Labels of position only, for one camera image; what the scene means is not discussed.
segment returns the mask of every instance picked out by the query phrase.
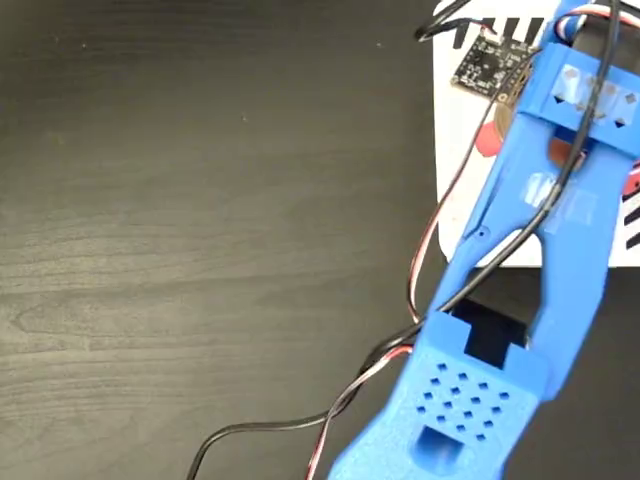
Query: cable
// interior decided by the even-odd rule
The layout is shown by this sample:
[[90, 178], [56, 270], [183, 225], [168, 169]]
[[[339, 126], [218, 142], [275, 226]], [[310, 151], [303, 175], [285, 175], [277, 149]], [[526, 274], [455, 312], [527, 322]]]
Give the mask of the cable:
[[[422, 323], [419, 325], [411, 325], [406, 327], [394, 335], [382, 340], [378, 343], [371, 352], [367, 355], [362, 367], [358, 372], [358, 377], [363, 375], [367, 370], [372, 368], [377, 362], [379, 362], [385, 355], [391, 352], [393, 349], [398, 347], [406, 347], [407, 345], [403, 345], [407, 341], [411, 340], [422, 327]], [[198, 476], [198, 471], [202, 466], [202, 462], [204, 457], [206, 456], [209, 449], [218, 441], [222, 440], [224, 437], [228, 435], [233, 435], [237, 433], [248, 433], [248, 432], [291, 432], [295, 430], [302, 430], [305, 428], [315, 427], [317, 425], [322, 425], [331, 415], [331, 418], [335, 418], [340, 415], [346, 408], [353, 402], [356, 395], [359, 392], [361, 385], [354, 388], [349, 392], [344, 398], [341, 399], [340, 404], [336, 409], [331, 411], [331, 409], [318, 413], [316, 415], [311, 415], [309, 417], [304, 417], [296, 420], [287, 420], [280, 422], [250, 422], [250, 423], [238, 423], [234, 425], [228, 425], [226, 427], [221, 428], [220, 430], [209, 435], [198, 448], [198, 452], [194, 456], [191, 461], [191, 465], [189, 467], [189, 472], [187, 473], [186, 480], [195, 480]]]
[[450, 32], [451, 30], [455, 30], [458, 27], [462, 27], [463, 25], [478, 25], [482, 30], [489, 30], [494, 35], [498, 33], [494, 30], [493, 26], [489, 23], [486, 23], [477, 18], [456, 18], [455, 20], [450, 20], [448, 22], [443, 23], [442, 25], [438, 25], [436, 27], [429, 27], [428, 30], [425, 30], [423, 27], [418, 28], [415, 33], [415, 39], [418, 43], [426, 42], [427, 40], [431, 40], [436, 35], [439, 35], [444, 32]]
[[[520, 68], [525, 66], [531, 60], [533, 55], [535, 55], [536, 53], [537, 52], [532, 53], [530, 56], [528, 56], [526, 59], [520, 62], [516, 67], [514, 67], [505, 76], [500, 88], [498, 89], [496, 94], [490, 99], [489, 107], [485, 111], [485, 115], [483, 116], [482, 122], [480, 123], [480, 127], [476, 131], [476, 134], [475, 134], [476, 137], [479, 133], [480, 128], [484, 124], [484, 121], [489, 115], [491, 108], [493, 106], [493, 103], [495, 103], [500, 93], [502, 93], [504, 86], [510, 82], [511, 78], [513, 78], [516, 72], [519, 71]], [[447, 199], [451, 195], [451, 192], [455, 188], [456, 183], [458, 182], [460, 176], [462, 175], [463, 170], [466, 167], [466, 164], [468, 163], [469, 158], [471, 156], [471, 152], [473, 151], [474, 144], [475, 144], [475, 139], [473, 142], [471, 142], [471, 145], [469, 146], [469, 150], [467, 151], [467, 154], [465, 155], [463, 161], [461, 162], [460, 167], [458, 168], [458, 171], [454, 175], [454, 179], [449, 184], [447, 191], [445, 192], [442, 199], [436, 206], [436, 209], [434, 210], [431, 216], [431, 219], [427, 223], [427, 228], [425, 229], [425, 233], [423, 234], [422, 240], [420, 242], [420, 246], [418, 247], [418, 250], [416, 251], [416, 255], [414, 256], [414, 259], [412, 261], [411, 272], [413, 272], [415, 280], [413, 281], [413, 283], [411, 283], [411, 280], [409, 282], [409, 285], [413, 285], [413, 297], [410, 296], [409, 297], [410, 299], [411, 298], [415, 299], [415, 285], [417, 283], [420, 270], [424, 263], [424, 253], [426, 252], [426, 247], [428, 247], [429, 242], [433, 236], [434, 229], [435, 229], [435, 226], [437, 225], [437, 220], [439, 218], [440, 212], [442, 211], [444, 204], [446, 203]], [[409, 307], [410, 310], [413, 310], [414, 312], [413, 316], [414, 316], [415, 323], [413, 325], [410, 325], [396, 332], [395, 334], [391, 335], [390, 337], [378, 343], [367, 355], [367, 358], [365, 359], [362, 367], [358, 372], [358, 376], [362, 375], [364, 372], [367, 371], [367, 369], [375, 365], [376, 362], [380, 361], [380, 359], [383, 358], [390, 351], [410, 341], [413, 337], [415, 337], [420, 332], [422, 326], [424, 325], [424, 320], [420, 319], [420, 316], [415, 309], [415, 301], [412, 302], [410, 300], [409, 306], [410, 306]], [[327, 420], [327, 418], [329, 418], [330, 413], [332, 415], [332, 418], [340, 415], [351, 404], [351, 402], [355, 399], [357, 394], [358, 394], [358, 388], [355, 388], [353, 391], [351, 391], [348, 395], [346, 395], [342, 399], [342, 403], [339, 405], [337, 409], [334, 410], [333, 413], [327, 410], [325, 412], [322, 412], [316, 415], [295, 419], [295, 420], [288, 420], [288, 421], [281, 421], [281, 422], [241, 423], [241, 424], [229, 425], [224, 428], [221, 428], [220, 430], [211, 434], [202, 442], [202, 444], [200, 445], [200, 448], [198, 449], [198, 452], [196, 453], [193, 461], [191, 462], [191, 466], [189, 468], [189, 472], [187, 474], [186, 480], [196, 479], [198, 475], [198, 471], [200, 470], [200, 467], [202, 465], [202, 462], [207, 452], [215, 443], [217, 443], [219, 440], [222, 440], [224, 437], [228, 435], [237, 434], [237, 433], [248, 433], [248, 432], [290, 432], [290, 431], [301, 430], [301, 429], [321, 425], [323, 424], [323, 422]]]
[[[433, 38], [438, 33], [447, 31], [446, 29], [441, 30], [441, 28], [445, 27], [446, 25], [445, 22], [447, 22], [447, 20], [449, 20], [452, 16], [454, 16], [460, 10], [462, 10], [469, 2], [471, 2], [471, 0], [455, 0], [450, 5], [447, 5], [440, 12], [434, 15], [433, 19], [431, 20], [431, 23], [424, 23], [420, 27], [418, 27], [418, 29], [414, 33], [414, 38], [418, 42], [425, 42], [430, 38]], [[474, 19], [464, 19], [464, 20], [467, 20], [467, 23], [478, 23], [478, 24], [485, 25], [479, 20], [474, 20]]]
[[[567, 24], [572, 18], [580, 17], [578, 20], [578, 25], [576, 28], [576, 32], [582, 28], [582, 25], [586, 21], [587, 17], [597, 17], [597, 18], [610, 18], [611, 16], [611, 7], [606, 5], [595, 5], [595, 4], [587, 4], [582, 5], [580, 7], [574, 8], [570, 12], [561, 16], [555, 23], [554, 29], [556, 35], [560, 37], [564, 42], [571, 43], [572, 39], [567, 37], [566, 28]], [[632, 15], [628, 12], [620, 12], [620, 22], [629, 25], [631, 27], [635, 27], [640, 29], [640, 18]]]
[[521, 72], [522, 69], [529, 64], [531, 59], [539, 51], [540, 50], [533, 51], [531, 54], [527, 55], [520, 62], [518, 62], [518, 64], [515, 67], [513, 67], [505, 75], [505, 77], [502, 80], [502, 83], [500, 84], [500, 87], [495, 91], [495, 93], [489, 99], [489, 105], [487, 106], [487, 108], [485, 109], [482, 115], [482, 119], [480, 120], [478, 128], [476, 128], [476, 131], [473, 134], [473, 139], [471, 140], [471, 143], [469, 144], [469, 147], [467, 148], [467, 151], [464, 157], [462, 158], [462, 161], [460, 162], [460, 166], [458, 167], [458, 170], [456, 170], [456, 173], [453, 175], [453, 179], [451, 180], [451, 183], [449, 184], [449, 186], [447, 187], [447, 190], [442, 195], [440, 202], [438, 202], [438, 204], [436, 205], [436, 208], [434, 209], [431, 217], [429, 218], [429, 221], [427, 222], [427, 225], [424, 229], [424, 233], [422, 234], [422, 237], [420, 239], [420, 243], [418, 244], [418, 248], [416, 249], [416, 253], [413, 256], [413, 259], [411, 260], [411, 266], [409, 267], [409, 278], [407, 280], [407, 304], [409, 308], [409, 314], [411, 315], [413, 322], [416, 324], [422, 320], [422, 316], [418, 313], [418, 310], [416, 307], [416, 288], [418, 284], [418, 278], [420, 276], [420, 272], [424, 264], [424, 258], [429, 248], [429, 244], [431, 243], [431, 239], [433, 237], [433, 234], [435, 233], [436, 226], [438, 225], [438, 220], [442, 212], [442, 209], [447, 203], [447, 201], [449, 200], [451, 193], [455, 189], [456, 185], [460, 180], [460, 177], [462, 177], [462, 174], [467, 168], [467, 164], [469, 163], [469, 159], [471, 158], [471, 154], [473, 153], [473, 149], [475, 148], [478, 135], [480, 135], [480, 131], [482, 130], [482, 127], [484, 126], [487, 120], [487, 117], [491, 113], [494, 103], [496, 103], [496, 101], [498, 100], [498, 97], [501, 94], [505, 93], [505, 91], [507, 90], [507, 88], [511, 83], [511, 80], [516, 76], [516, 74], [518, 74], [518, 72]]
[[596, 112], [596, 106], [598, 105], [598, 99], [600, 98], [600, 92], [609, 73], [609, 68], [613, 61], [613, 55], [615, 53], [615, 46], [618, 37], [619, 20], [620, 20], [620, 2], [619, 0], [611, 0], [611, 18], [609, 22], [609, 29], [607, 32], [607, 41], [604, 45], [604, 52], [602, 55], [602, 61], [598, 67], [595, 83], [589, 102], [585, 109], [585, 113], [580, 121], [580, 126], [576, 133], [575, 139], [571, 144], [567, 161], [562, 167], [560, 174], [556, 178], [556, 181], [551, 188], [549, 196], [546, 198], [538, 212], [529, 221], [529, 223], [516, 235], [516, 237], [505, 246], [496, 257], [484, 267], [480, 273], [478, 273], [469, 283], [467, 283], [462, 289], [455, 293], [449, 300], [447, 300], [440, 308], [440, 311], [448, 312], [454, 308], [461, 300], [469, 296], [482, 282], [489, 278], [498, 267], [509, 258], [520, 246], [526, 242], [535, 232], [535, 230], [544, 222], [549, 216], [549, 213], [553, 207], [558, 203], [562, 192], [564, 191], [569, 177], [573, 172], [573, 169], [578, 164], [583, 147], [589, 135], [589, 130], [593, 122], [593, 118]]
[[[437, 15], [434, 18], [434, 22], [432, 23], [432, 25], [433, 26], [442, 25], [444, 23], [444, 21], [446, 21], [447, 18], [449, 18], [453, 14], [455, 14], [458, 10], [460, 10], [467, 3], [469, 3], [469, 1], [470, 0], [458, 0], [458, 1], [454, 2], [454, 3], [452, 3], [449, 7], [446, 7], [442, 12], [440, 12], [439, 15]], [[530, 226], [533, 225], [533, 228], [530, 228], [531, 229], [531, 233], [529, 233], [528, 236], [531, 236], [531, 234], [533, 233], [535, 228], [537, 228], [537, 226], [540, 223], [542, 223], [542, 221], [544, 221], [544, 218], [546, 218], [546, 216], [548, 215], [549, 211], [553, 208], [553, 206], [557, 202], [560, 194], [562, 193], [562, 190], [564, 189], [564, 185], [566, 185], [566, 182], [568, 181], [569, 175], [570, 175], [571, 171], [573, 170], [573, 167], [575, 166], [575, 162], [577, 162], [577, 160], [580, 158], [580, 153], [582, 151], [582, 146], [584, 144], [584, 141], [586, 140], [586, 136], [588, 134], [588, 130], [589, 130], [591, 121], [593, 120], [593, 115], [595, 113], [595, 107], [596, 107], [596, 104], [597, 104], [598, 94], [600, 93], [600, 90], [602, 89], [602, 84], [604, 83], [604, 78], [606, 78], [606, 74], [608, 72], [608, 68], [609, 68], [609, 65], [611, 63], [612, 51], [613, 51], [613, 48], [615, 46], [615, 37], [617, 36], [619, 16], [620, 16], [619, 3], [617, 1], [614, 1], [614, 2], [612, 2], [612, 7], [611, 7], [611, 19], [612, 19], [611, 24], [612, 24], [612, 26], [610, 26], [610, 29], [609, 29], [609, 36], [608, 36], [607, 44], [606, 44], [606, 47], [605, 47], [605, 54], [603, 55], [603, 61], [601, 62], [600, 68], [598, 70], [598, 76], [596, 78], [596, 83], [594, 85], [593, 93], [592, 93], [592, 96], [591, 96], [591, 98], [589, 100], [589, 104], [587, 105], [587, 108], [586, 108], [586, 111], [585, 111], [585, 115], [583, 117], [583, 121], [581, 122], [580, 129], [579, 129], [578, 133], [576, 134], [576, 140], [574, 141], [574, 145], [572, 145], [572, 149], [571, 149], [571, 152], [570, 152], [570, 155], [569, 155], [570, 162], [567, 162], [567, 164], [565, 164], [565, 168], [563, 168], [563, 171], [558, 176], [558, 179], [556, 181], [556, 185], [554, 186], [554, 188], [552, 189], [549, 197], [545, 201], [545, 204], [543, 204], [543, 206], [540, 209], [540, 211], [538, 212], [538, 214], [532, 219], [532, 221], [530, 222], [530, 225], [526, 227], [526, 228], [530, 228]], [[510, 72], [509, 75], [515, 75], [515, 72], [518, 69], [519, 69], [519, 67], [514, 68], [514, 70], [512, 70], [512, 72]], [[509, 82], [509, 79], [507, 77], [505, 77], [505, 80], [503, 81], [502, 85], [506, 85], [508, 82]], [[506, 256], [509, 256], [512, 253], [512, 251], [515, 251], [520, 246], [521, 243], [517, 244], [515, 246], [515, 248], [513, 248], [512, 245], [516, 244], [517, 241], [518, 241], [518, 237], [516, 237], [506, 247], [506, 249], [501, 253], [503, 255], [506, 254]], [[420, 267], [422, 266], [421, 262], [415, 262], [415, 263], [416, 263], [416, 265], [419, 264]], [[502, 263], [502, 261], [498, 262], [493, 267], [492, 267], [491, 263], [489, 265], [487, 265], [487, 267], [485, 267], [485, 269], [482, 272], [480, 272], [480, 275], [478, 275], [476, 278], [474, 278], [465, 288], [463, 288], [460, 292], [458, 292], [458, 294], [454, 295], [454, 297], [452, 297], [445, 305], [443, 305], [441, 307], [441, 310], [449, 310], [451, 307], [447, 308], [447, 305], [452, 303], [452, 302], [453, 302], [453, 306], [455, 306], [455, 304], [457, 304], [457, 302], [460, 299], [465, 298], [466, 295], [468, 293], [470, 293], [471, 291], [473, 291], [473, 289], [475, 289], [476, 286], [479, 283], [481, 283], [484, 279], [486, 279], [486, 277], [488, 277], [491, 273], [493, 273], [493, 270], [495, 270], [500, 265], [500, 263]], [[485, 272], [485, 278], [480, 278], [478, 280], [478, 277], [480, 277], [483, 274], [483, 272]], [[357, 395], [357, 393], [358, 393], [359, 389], [361, 388], [361, 386], [370, 377], [365, 378], [361, 382], [358, 382], [358, 380], [360, 380], [363, 377], [366, 377], [365, 374], [368, 371], [370, 371], [371, 369], [374, 369], [374, 371], [375, 371], [376, 365], [379, 364], [378, 362], [382, 362], [392, 352], [397, 351], [397, 352], [400, 352], [400, 353], [407, 353], [406, 349], [409, 348], [409, 347], [407, 347], [406, 345], [403, 346], [403, 343], [405, 343], [408, 340], [410, 340], [411, 338], [415, 337], [420, 332], [420, 329], [422, 328], [423, 325], [424, 325], [424, 319], [419, 320], [418, 323], [415, 323], [414, 325], [411, 325], [409, 327], [404, 328], [403, 330], [397, 332], [393, 336], [383, 340], [378, 345], [376, 345], [376, 347], [374, 347], [372, 349], [372, 351], [369, 353], [369, 355], [367, 356], [367, 359], [365, 360], [365, 363], [363, 364], [362, 368], [360, 369], [360, 373], [359, 373], [358, 378], [356, 378], [356, 380], [354, 382], [352, 382], [352, 384], [350, 384], [349, 387], [347, 387], [347, 389], [345, 391], [343, 391], [343, 393], [334, 402], [332, 407], [329, 410], [327, 410], [326, 412], [323, 412], [323, 413], [320, 413], [320, 414], [317, 414], [317, 415], [313, 415], [313, 416], [310, 416], [310, 417], [305, 417], [305, 418], [298, 419], [298, 420], [290, 420], [290, 421], [283, 421], [283, 422], [254, 422], [254, 423], [243, 423], [243, 424], [229, 425], [229, 426], [224, 427], [224, 428], [218, 430], [217, 432], [213, 433], [212, 435], [210, 435], [209, 437], [207, 437], [205, 439], [205, 441], [202, 443], [202, 445], [198, 449], [198, 452], [195, 455], [195, 457], [194, 457], [194, 459], [192, 461], [192, 464], [190, 466], [189, 472], [187, 474], [187, 477], [186, 477], [187, 480], [195, 480], [195, 478], [196, 478], [196, 476], [198, 474], [198, 471], [200, 469], [200, 466], [202, 464], [202, 461], [203, 461], [206, 453], [208, 452], [208, 450], [211, 448], [211, 446], [213, 444], [215, 444], [217, 441], [219, 441], [222, 438], [224, 438], [224, 437], [226, 437], [228, 435], [231, 435], [231, 434], [243, 433], [243, 432], [285, 432], [285, 431], [299, 430], [299, 429], [313, 427], [313, 426], [316, 426], [316, 425], [323, 424], [323, 425], [326, 426], [326, 428], [323, 427], [323, 431], [325, 432], [325, 436], [326, 436], [326, 429], [328, 428], [328, 421], [330, 421], [332, 418], [334, 418], [337, 415], [339, 415], [340, 413], [342, 413], [344, 411], [344, 409], [346, 409], [350, 405], [350, 403], [353, 401], [353, 399]]]
[[316, 446], [311, 454], [311, 459], [309, 460], [309, 467], [307, 469], [307, 475], [305, 476], [305, 480], [313, 480], [313, 477], [316, 474], [316, 470], [318, 469], [318, 463], [320, 462], [320, 457], [322, 456], [322, 451], [324, 450], [324, 445], [327, 440], [327, 434], [329, 432], [329, 425], [331, 423], [331, 419], [334, 417], [333, 413], [340, 408], [340, 405], [344, 402], [345, 398], [351, 395], [356, 389], [360, 388], [367, 381], [369, 381], [374, 375], [379, 373], [382, 369], [384, 369], [391, 360], [402, 355], [409, 354], [413, 351], [413, 347], [402, 345], [394, 348], [389, 351], [386, 355], [384, 355], [380, 360], [378, 360], [374, 365], [372, 365], [367, 371], [365, 371], [362, 375], [356, 378], [353, 382], [351, 382], [347, 388], [345, 388], [342, 393], [336, 398], [333, 405], [329, 409], [329, 414], [325, 419], [322, 429], [320, 430], [320, 434], [318, 435], [318, 441], [316, 442]]

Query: red marking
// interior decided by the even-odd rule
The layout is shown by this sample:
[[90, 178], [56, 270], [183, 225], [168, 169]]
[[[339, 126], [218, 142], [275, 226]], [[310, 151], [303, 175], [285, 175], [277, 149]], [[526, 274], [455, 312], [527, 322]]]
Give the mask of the red marking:
[[627, 184], [624, 186], [624, 190], [622, 191], [623, 195], [631, 195], [633, 192], [640, 189], [640, 168], [638, 167], [639, 165], [636, 164], [631, 171]]
[[478, 134], [476, 148], [483, 157], [495, 157], [498, 155], [502, 148], [502, 139], [496, 130], [494, 122], [484, 124]]

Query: blue robotic gripper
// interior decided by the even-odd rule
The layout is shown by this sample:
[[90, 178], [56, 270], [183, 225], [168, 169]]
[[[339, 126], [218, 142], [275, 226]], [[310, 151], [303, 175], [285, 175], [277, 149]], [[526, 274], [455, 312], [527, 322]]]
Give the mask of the blue robotic gripper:
[[[555, 18], [580, 3], [563, 1]], [[542, 302], [527, 341], [488, 363], [468, 353], [473, 324], [436, 310], [536, 213], [559, 171], [549, 144], [578, 129], [599, 60], [559, 43], [551, 27], [542, 46], [414, 353], [329, 480], [498, 480], [539, 405], [567, 379], [604, 292], [621, 191], [640, 157], [636, 75], [611, 68], [587, 157], [536, 232]]]

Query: perforated panel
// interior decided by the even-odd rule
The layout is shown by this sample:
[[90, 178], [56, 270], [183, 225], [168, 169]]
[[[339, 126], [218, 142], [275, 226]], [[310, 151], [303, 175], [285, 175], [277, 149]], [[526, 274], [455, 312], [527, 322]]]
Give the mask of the perforated panel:
[[501, 383], [454, 360], [436, 363], [416, 412], [425, 424], [459, 441], [485, 442], [513, 403], [512, 389]]

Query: wood grain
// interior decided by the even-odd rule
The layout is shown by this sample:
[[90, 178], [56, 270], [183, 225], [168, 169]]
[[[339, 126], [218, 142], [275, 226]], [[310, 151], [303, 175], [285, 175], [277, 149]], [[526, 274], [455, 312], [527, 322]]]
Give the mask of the wood grain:
[[[325, 408], [406, 324], [435, 196], [430, 55], [411, 41], [429, 9], [2, 3], [0, 478], [180, 479], [226, 423]], [[428, 265], [423, 304], [436, 251]], [[635, 278], [613, 276], [515, 478], [637, 471]], [[501, 272], [479, 295], [531, 317], [536, 282]], [[397, 368], [338, 422], [327, 463]], [[314, 433], [225, 440], [202, 478], [301, 478]]]

